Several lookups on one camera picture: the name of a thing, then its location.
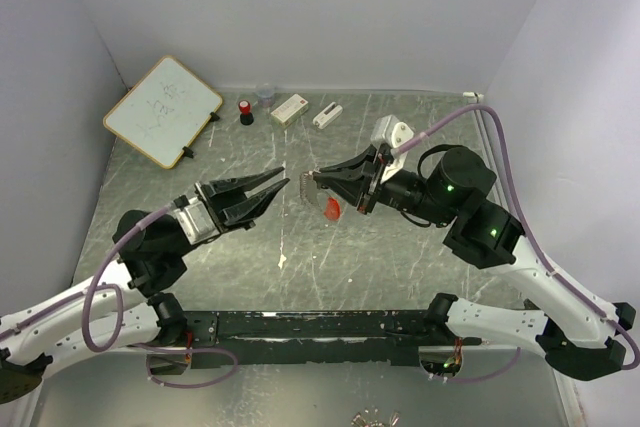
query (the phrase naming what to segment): metal table surface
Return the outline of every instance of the metal table surface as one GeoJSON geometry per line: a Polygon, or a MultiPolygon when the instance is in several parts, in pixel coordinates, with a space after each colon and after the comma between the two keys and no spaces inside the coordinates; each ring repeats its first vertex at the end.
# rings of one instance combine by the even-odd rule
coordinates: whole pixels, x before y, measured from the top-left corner
{"type": "MultiPolygon", "coordinates": [[[[224,94],[222,120],[200,135],[194,160],[162,170],[116,142],[75,275],[93,274],[128,209],[156,209],[191,190],[197,180],[242,176],[285,166],[292,182],[256,227],[235,232],[188,256],[188,272],[171,289],[185,309],[411,309],[425,308],[437,292],[518,307],[517,292],[470,268],[442,245],[444,230],[420,229],[379,206],[370,216],[353,208],[338,222],[302,205],[301,171],[347,160],[364,150],[379,117],[395,114],[416,130],[464,105],[454,95],[302,94],[310,112],[283,131],[256,109],[242,126],[236,103],[224,94]],[[324,131],[313,116],[330,101],[344,113],[324,131]]],[[[279,100],[286,98],[280,95],[279,100]]],[[[425,145],[461,143],[484,151],[474,115],[447,126],[425,145]]],[[[410,154],[414,168],[419,152],[410,154]]],[[[513,351],[465,353],[465,376],[492,372],[513,351]]],[[[219,376],[196,370],[177,382],[219,376]]],[[[238,375],[199,390],[163,389],[146,381],[142,355],[107,354],[72,366],[45,382],[31,425],[127,427],[194,425],[347,426],[356,412],[380,409],[398,427],[447,425],[567,425],[554,375],[544,360],[524,353],[505,375],[478,385],[428,382],[424,371],[386,363],[241,366],[238,375]]]]}
{"type": "MultiPolygon", "coordinates": [[[[276,105],[290,94],[279,94],[276,105]]],[[[74,282],[91,276],[112,245],[111,235],[129,209],[154,210],[194,182],[258,173],[284,166],[291,182],[249,231],[238,231],[186,257],[188,271],[169,289],[185,310],[318,310],[426,308],[437,292],[500,307],[521,306],[516,290],[454,257],[442,245],[446,229],[421,229],[383,205],[363,216],[342,203],[339,221],[309,210],[299,197],[304,170],[354,157],[369,145],[376,120],[394,114],[415,131],[465,105],[460,95],[415,93],[301,93],[310,109],[287,130],[254,108],[255,122],[239,122],[239,99],[223,93],[222,120],[192,145],[195,159],[163,170],[117,141],[82,250],[74,282]],[[343,114],[325,130],[311,121],[327,104],[343,114]]],[[[464,144],[487,155],[476,117],[467,114],[410,152],[440,143],[464,144]]],[[[425,163],[430,172],[434,159],[425,163]]]]}

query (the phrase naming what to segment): whiteboard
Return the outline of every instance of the whiteboard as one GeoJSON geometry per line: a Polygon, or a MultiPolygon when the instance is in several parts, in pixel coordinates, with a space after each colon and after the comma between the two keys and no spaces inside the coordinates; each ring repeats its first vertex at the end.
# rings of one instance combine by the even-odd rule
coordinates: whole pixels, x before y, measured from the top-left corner
{"type": "Polygon", "coordinates": [[[104,118],[104,126],[165,169],[171,169],[222,97],[170,55],[104,118]]]}

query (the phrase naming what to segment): purple tube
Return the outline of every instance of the purple tube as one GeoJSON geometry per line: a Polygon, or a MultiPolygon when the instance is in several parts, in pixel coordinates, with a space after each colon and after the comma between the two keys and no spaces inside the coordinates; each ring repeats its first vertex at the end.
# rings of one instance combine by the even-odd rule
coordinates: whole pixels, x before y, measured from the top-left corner
{"type": "MultiPolygon", "coordinates": [[[[498,132],[498,140],[500,142],[500,153],[502,155],[502,161],[504,163],[505,177],[507,180],[507,188],[509,190],[509,193],[511,194],[514,210],[516,211],[516,215],[518,216],[518,219],[522,224],[522,228],[524,229],[527,239],[529,239],[529,242],[531,243],[531,247],[533,248],[533,251],[536,253],[538,258],[540,259],[540,262],[542,263],[542,265],[544,265],[545,269],[548,272],[553,273],[554,268],[549,262],[549,260],[547,259],[544,252],[542,251],[542,248],[540,247],[540,244],[538,244],[538,241],[536,240],[535,236],[533,235],[533,232],[531,231],[531,227],[529,226],[529,223],[527,222],[527,219],[524,216],[524,212],[522,211],[522,207],[520,206],[520,200],[518,199],[515,183],[513,181],[513,173],[511,172],[511,162],[509,161],[509,153],[507,152],[507,141],[504,135],[504,129],[502,128],[502,122],[500,122],[500,117],[498,117],[497,112],[493,110],[491,107],[487,105],[482,105],[482,104],[472,104],[466,107],[462,107],[461,109],[458,109],[455,112],[447,115],[442,120],[436,122],[427,130],[420,132],[419,134],[414,136],[411,140],[408,140],[401,146],[395,149],[391,149],[391,155],[395,156],[397,154],[403,154],[405,152],[408,152],[410,149],[420,144],[424,139],[433,135],[435,132],[440,130],[442,127],[447,125],[452,120],[457,119],[461,115],[466,114],[467,112],[471,112],[473,110],[479,110],[481,112],[486,112],[487,114],[489,114],[496,126],[496,131],[498,132]]],[[[598,317],[602,319],[607,319],[606,312],[602,310],[600,307],[598,307],[598,305],[596,305],[594,302],[592,302],[591,299],[589,299],[586,295],[580,292],[573,284],[571,284],[571,282],[569,282],[567,279],[562,277],[562,275],[560,274],[556,274],[555,278],[558,279],[558,282],[560,282],[569,292],[575,295],[578,299],[580,299],[580,301],[583,304],[585,304],[596,315],[598,315],[598,317]]],[[[638,367],[638,365],[640,365],[640,349],[638,348],[638,344],[636,344],[636,342],[629,335],[629,333],[618,322],[616,322],[613,319],[607,319],[607,323],[611,325],[617,332],[619,332],[622,335],[622,337],[624,337],[624,339],[629,343],[631,350],[633,351],[633,356],[634,356],[633,361],[629,364],[623,365],[622,370],[635,369],[636,367],[638,367]]]]}
{"type": "MultiPolygon", "coordinates": [[[[122,291],[120,290],[120,287],[118,287],[116,284],[104,284],[99,286],[96,291],[100,291],[100,290],[109,290],[109,289],[113,289],[116,293],[116,302],[118,304],[122,304],[122,291]]],[[[47,317],[51,314],[53,314],[54,312],[58,311],[59,309],[61,309],[62,307],[64,307],[65,305],[81,299],[84,296],[84,294],[82,292],[76,292],[75,294],[71,294],[63,299],[58,300],[57,302],[54,302],[53,304],[49,305],[48,307],[45,307],[44,309],[40,310],[39,312],[36,312],[35,314],[33,314],[30,317],[27,317],[26,319],[24,319],[22,322],[18,322],[15,326],[15,328],[13,329],[9,329],[9,330],[5,330],[4,332],[0,332],[0,342],[2,342],[5,339],[8,339],[9,337],[13,336],[13,335],[17,335],[17,332],[20,332],[22,329],[24,329],[25,327],[28,327],[29,325],[33,324],[34,322],[39,321],[40,319],[47,317]]]]}
{"type": "Polygon", "coordinates": [[[506,371],[511,369],[511,367],[516,365],[516,363],[518,362],[518,359],[520,358],[521,353],[522,353],[522,350],[520,349],[520,347],[518,347],[516,349],[516,353],[513,356],[513,358],[508,363],[506,363],[503,367],[500,367],[495,372],[491,372],[490,374],[487,374],[487,375],[481,375],[480,377],[472,377],[470,379],[465,379],[465,378],[460,379],[458,377],[453,377],[451,379],[447,379],[447,383],[453,382],[455,384],[477,384],[478,382],[484,382],[485,380],[495,379],[496,377],[501,376],[506,371]]]}
{"type": "Polygon", "coordinates": [[[221,375],[220,377],[216,377],[213,380],[209,380],[207,382],[201,382],[199,384],[176,384],[173,382],[163,382],[158,379],[151,373],[151,361],[149,357],[147,357],[147,375],[149,376],[149,380],[154,384],[161,385],[163,387],[171,387],[173,389],[200,389],[202,387],[210,387],[215,384],[219,384],[220,382],[227,380],[229,377],[238,372],[238,357],[235,354],[227,349],[222,349],[218,347],[202,347],[197,349],[165,349],[162,347],[152,347],[150,345],[145,344],[134,344],[133,347],[139,347],[141,349],[149,350],[151,352],[157,352],[159,354],[222,354],[226,355],[233,361],[233,366],[231,366],[231,370],[226,374],[221,375]]]}
{"type": "Polygon", "coordinates": [[[129,232],[124,234],[122,238],[118,240],[118,242],[116,242],[115,245],[111,248],[107,256],[104,258],[104,260],[98,267],[98,271],[95,273],[95,275],[91,279],[91,283],[89,284],[89,288],[87,289],[87,295],[84,298],[84,306],[82,309],[82,322],[81,322],[82,339],[84,340],[84,343],[87,344],[87,348],[90,351],[100,353],[100,352],[106,352],[107,350],[109,350],[113,346],[113,344],[115,344],[116,340],[118,339],[118,336],[120,335],[120,330],[122,329],[122,319],[124,317],[124,303],[122,301],[122,292],[120,292],[120,289],[116,289],[116,293],[119,292],[120,295],[117,298],[117,302],[118,302],[117,310],[116,310],[117,322],[116,322],[116,327],[113,331],[113,334],[111,335],[111,337],[109,337],[109,340],[104,345],[97,345],[93,341],[93,339],[91,338],[91,331],[89,329],[89,324],[91,323],[91,303],[93,302],[93,296],[95,295],[96,290],[98,288],[98,283],[100,282],[100,278],[104,274],[104,271],[107,270],[109,263],[114,259],[114,257],[118,254],[118,252],[120,252],[120,249],[122,249],[126,245],[126,243],[133,238],[134,235],[136,235],[138,232],[143,231],[144,229],[147,228],[147,226],[149,226],[150,224],[158,220],[160,217],[165,215],[167,212],[169,212],[169,209],[170,209],[170,206],[167,205],[162,209],[157,210],[156,212],[152,212],[151,214],[147,215],[142,220],[140,220],[140,222],[138,222],[129,232]]]}

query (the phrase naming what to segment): whiteboard frame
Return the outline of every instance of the whiteboard frame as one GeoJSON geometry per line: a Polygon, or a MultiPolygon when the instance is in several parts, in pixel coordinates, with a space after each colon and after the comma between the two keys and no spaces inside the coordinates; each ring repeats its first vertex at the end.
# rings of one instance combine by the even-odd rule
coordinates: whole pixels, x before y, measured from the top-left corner
{"type": "MultiPolygon", "coordinates": [[[[118,107],[120,106],[121,103],[123,103],[125,100],[127,100],[127,98],[129,97],[129,95],[131,95],[133,93],[133,91],[136,90],[136,88],[145,81],[145,79],[147,77],[149,77],[149,75],[156,69],[156,67],[158,67],[158,65],[160,65],[160,63],[165,60],[165,59],[171,59],[173,60],[176,64],[178,64],[180,67],[182,67],[184,70],[186,70],[189,74],[191,74],[193,76],[194,79],[196,79],[197,81],[199,81],[203,86],[205,86],[207,89],[209,89],[212,93],[216,94],[218,97],[220,97],[220,102],[218,103],[218,105],[216,105],[213,109],[211,109],[211,112],[216,113],[218,111],[218,109],[220,108],[220,106],[224,103],[224,99],[222,98],[222,95],[213,90],[211,87],[209,87],[209,85],[207,85],[206,82],[204,82],[200,77],[198,77],[196,74],[194,74],[191,70],[189,70],[182,62],[180,62],[178,59],[176,59],[173,55],[165,55],[163,56],[160,60],[158,60],[158,62],[155,63],[155,65],[149,70],[149,72],[147,72],[144,77],[142,77],[138,82],[136,82],[136,85],[134,85],[129,92],[127,92],[127,94],[120,99],[120,101],[107,113],[107,115],[104,116],[104,118],[102,119],[102,125],[104,125],[105,129],[107,129],[109,132],[111,132],[112,134],[114,134],[116,137],[118,137],[119,139],[124,140],[127,144],[129,144],[131,147],[133,147],[134,149],[136,149],[138,152],[140,152],[141,154],[143,154],[145,157],[147,157],[149,160],[153,161],[155,164],[159,165],[160,167],[162,167],[163,169],[169,170],[169,169],[173,169],[176,164],[180,161],[180,159],[182,159],[182,157],[184,156],[184,151],[182,151],[180,154],[178,154],[178,157],[176,157],[176,160],[171,164],[171,165],[164,165],[162,163],[160,163],[156,158],[154,158],[151,154],[149,154],[148,152],[145,152],[143,149],[141,149],[139,146],[135,145],[133,142],[131,142],[129,139],[122,137],[118,132],[116,132],[115,130],[113,130],[111,127],[109,127],[109,125],[107,124],[107,120],[109,119],[109,116],[111,114],[113,114],[118,107]]],[[[207,124],[211,122],[211,116],[207,116],[205,119],[205,122],[202,124],[202,126],[200,126],[200,128],[196,131],[196,133],[194,134],[194,136],[191,138],[191,140],[189,140],[189,142],[187,143],[187,145],[185,145],[185,147],[190,147],[191,144],[193,144],[193,141],[196,140],[196,137],[198,137],[198,135],[200,135],[200,133],[204,130],[204,128],[207,126],[207,124]]]]}

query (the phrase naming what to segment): red bottle cap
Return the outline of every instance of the red bottle cap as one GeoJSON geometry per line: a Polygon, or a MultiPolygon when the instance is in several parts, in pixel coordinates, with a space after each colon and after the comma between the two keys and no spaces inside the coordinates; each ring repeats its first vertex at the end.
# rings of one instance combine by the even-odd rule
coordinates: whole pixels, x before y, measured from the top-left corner
{"type": "Polygon", "coordinates": [[[238,102],[238,108],[243,114],[248,114],[249,112],[251,112],[251,104],[247,100],[241,100],[240,102],[238,102]]]}
{"type": "Polygon", "coordinates": [[[327,200],[324,216],[329,220],[338,220],[340,218],[340,204],[333,197],[329,197],[329,200],[327,200]]]}

